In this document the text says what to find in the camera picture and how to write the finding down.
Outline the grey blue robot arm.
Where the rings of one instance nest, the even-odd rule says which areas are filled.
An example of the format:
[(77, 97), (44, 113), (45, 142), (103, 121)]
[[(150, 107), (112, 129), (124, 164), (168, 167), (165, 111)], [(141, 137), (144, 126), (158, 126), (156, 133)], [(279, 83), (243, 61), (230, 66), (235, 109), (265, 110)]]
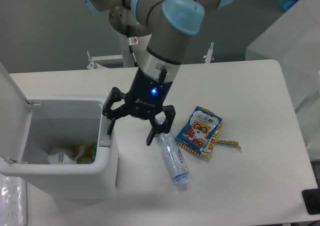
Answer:
[(88, 10), (98, 14), (116, 7), (131, 11), (134, 23), (141, 25), (150, 40), (128, 92), (112, 88), (102, 108), (108, 119), (107, 134), (115, 122), (127, 115), (151, 124), (146, 144), (161, 133), (168, 133), (175, 108), (164, 105), (166, 96), (199, 32), (205, 11), (219, 9), (233, 0), (83, 0)]

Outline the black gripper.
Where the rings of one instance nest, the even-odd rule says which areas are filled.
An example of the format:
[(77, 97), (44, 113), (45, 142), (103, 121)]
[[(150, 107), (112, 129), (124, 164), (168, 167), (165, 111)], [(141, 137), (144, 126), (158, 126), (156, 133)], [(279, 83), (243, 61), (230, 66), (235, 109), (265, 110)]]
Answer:
[[(172, 82), (166, 82), (166, 68), (162, 68), (158, 79), (154, 79), (138, 69), (127, 93), (123, 93), (119, 88), (113, 87), (103, 105), (102, 115), (111, 121), (107, 135), (111, 135), (116, 120), (131, 115), (143, 120), (150, 121), (151, 130), (146, 138), (147, 146), (150, 146), (156, 135), (168, 134), (176, 111), (173, 105), (163, 106), (165, 98), (171, 88)], [(124, 103), (117, 108), (113, 104), (124, 100)], [(158, 123), (156, 115), (164, 112), (165, 118), (162, 123)]]

